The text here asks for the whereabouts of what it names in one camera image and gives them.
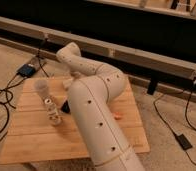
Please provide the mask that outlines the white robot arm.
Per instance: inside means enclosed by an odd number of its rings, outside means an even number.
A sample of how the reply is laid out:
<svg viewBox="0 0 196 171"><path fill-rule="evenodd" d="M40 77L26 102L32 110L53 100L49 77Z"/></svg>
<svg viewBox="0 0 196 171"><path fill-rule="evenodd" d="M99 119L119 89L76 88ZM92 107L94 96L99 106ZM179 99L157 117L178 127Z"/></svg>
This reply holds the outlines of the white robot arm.
<svg viewBox="0 0 196 171"><path fill-rule="evenodd" d="M67 99L96 170L145 171L107 105L124 91L124 73L105 62L82 57L74 42L58 50L56 57L83 74L69 86Z"/></svg>

